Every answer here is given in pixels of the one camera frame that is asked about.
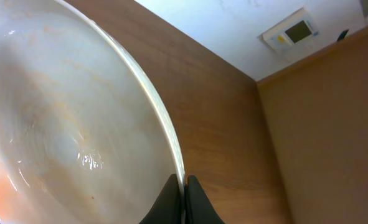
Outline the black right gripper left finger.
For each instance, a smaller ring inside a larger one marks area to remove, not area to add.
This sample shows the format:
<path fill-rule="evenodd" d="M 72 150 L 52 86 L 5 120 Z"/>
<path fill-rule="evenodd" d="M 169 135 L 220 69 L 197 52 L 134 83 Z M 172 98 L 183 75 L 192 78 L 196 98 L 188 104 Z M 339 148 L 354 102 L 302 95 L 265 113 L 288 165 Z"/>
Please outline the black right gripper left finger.
<path fill-rule="evenodd" d="M 179 224 L 181 192 L 176 174 L 169 176 L 150 211 L 139 224 Z"/>

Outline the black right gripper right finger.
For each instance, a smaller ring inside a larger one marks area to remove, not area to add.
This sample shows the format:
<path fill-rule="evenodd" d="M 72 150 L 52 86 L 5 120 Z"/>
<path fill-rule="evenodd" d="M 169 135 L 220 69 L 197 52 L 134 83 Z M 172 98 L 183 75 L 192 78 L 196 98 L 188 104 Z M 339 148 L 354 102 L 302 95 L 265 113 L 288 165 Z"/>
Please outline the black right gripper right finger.
<path fill-rule="evenodd" d="M 225 224 L 214 210 L 201 184 L 194 175 L 190 175 L 187 178 L 185 209 L 185 224 Z"/>

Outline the white plate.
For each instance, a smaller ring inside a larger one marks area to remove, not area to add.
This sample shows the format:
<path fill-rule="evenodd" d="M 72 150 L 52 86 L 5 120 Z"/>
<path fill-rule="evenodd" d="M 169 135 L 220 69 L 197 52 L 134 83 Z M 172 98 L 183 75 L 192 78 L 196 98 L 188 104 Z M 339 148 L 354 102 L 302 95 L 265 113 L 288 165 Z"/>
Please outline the white plate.
<path fill-rule="evenodd" d="M 0 0 L 0 223 L 140 223 L 184 166 L 136 60 L 65 1 Z"/>

